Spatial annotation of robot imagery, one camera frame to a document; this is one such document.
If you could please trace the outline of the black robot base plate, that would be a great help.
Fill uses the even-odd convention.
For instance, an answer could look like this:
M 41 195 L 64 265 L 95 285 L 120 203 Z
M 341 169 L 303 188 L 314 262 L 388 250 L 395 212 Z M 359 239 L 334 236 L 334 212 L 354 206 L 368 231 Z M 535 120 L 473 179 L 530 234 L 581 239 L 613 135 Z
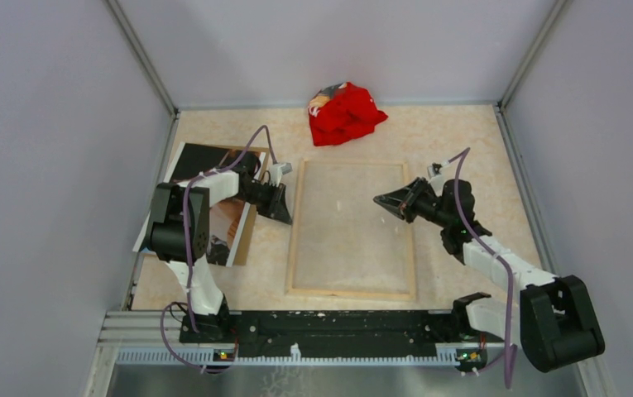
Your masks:
M 450 311 L 246 310 L 184 318 L 185 344 L 228 344 L 241 358 L 283 357 L 297 346 L 306 358 L 432 357 L 444 343 L 470 342 L 480 333 Z

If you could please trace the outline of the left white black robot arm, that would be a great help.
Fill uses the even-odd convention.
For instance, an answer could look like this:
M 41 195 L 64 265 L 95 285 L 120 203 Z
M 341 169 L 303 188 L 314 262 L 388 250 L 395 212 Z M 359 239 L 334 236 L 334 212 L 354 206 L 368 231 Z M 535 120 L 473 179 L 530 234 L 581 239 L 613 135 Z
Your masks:
M 292 217 L 281 179 L 292 171 L 288 162 L 275 162 L 261 181 L 254 161 L 240 154 L 230 165 L 201 171 L 184 183 L 160 183 L 151 201 L 141 248 L 156 254 L 173 271 L 184 289 L 187 328 L 220 342 L 230 332 L 228 304 L 209 269 L 210 210 L 237 197 L 256 207 L 264 218 L 287 225 Z

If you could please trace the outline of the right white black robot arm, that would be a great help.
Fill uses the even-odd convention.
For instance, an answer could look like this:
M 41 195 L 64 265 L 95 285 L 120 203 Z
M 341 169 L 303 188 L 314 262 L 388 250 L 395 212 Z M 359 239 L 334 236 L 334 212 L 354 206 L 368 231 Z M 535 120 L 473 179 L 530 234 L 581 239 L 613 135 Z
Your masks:
M 450 318 L 456 338 L 496 335 L 544 373 L 605 352 L 586 284 L 576 275 L 542 270 L 505 248 L 476 220 L 476 199 L 466 180 L 450 179 L 437 193 L 428 180 L 417 178 L 373 201 L 407 223 L 423 218 L 439 226 L 449 255 L 505 290 L 502 302 L 482 292 L 456 299 Z

